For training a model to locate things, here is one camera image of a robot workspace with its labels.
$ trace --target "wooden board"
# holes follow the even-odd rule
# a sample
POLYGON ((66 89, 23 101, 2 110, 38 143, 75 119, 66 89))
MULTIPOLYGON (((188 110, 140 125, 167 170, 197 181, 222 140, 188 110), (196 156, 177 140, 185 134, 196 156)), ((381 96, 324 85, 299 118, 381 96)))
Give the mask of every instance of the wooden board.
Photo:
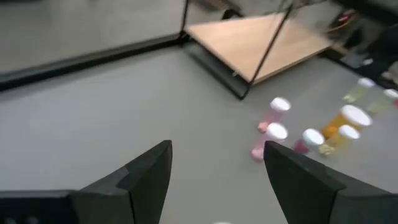
MULTIPOLYGON (((283 15, 197 24, 186 32, 250 81, 283 15)), ((294 20, 287 20, 255 83, 325 50, 330 42, 294 20)))

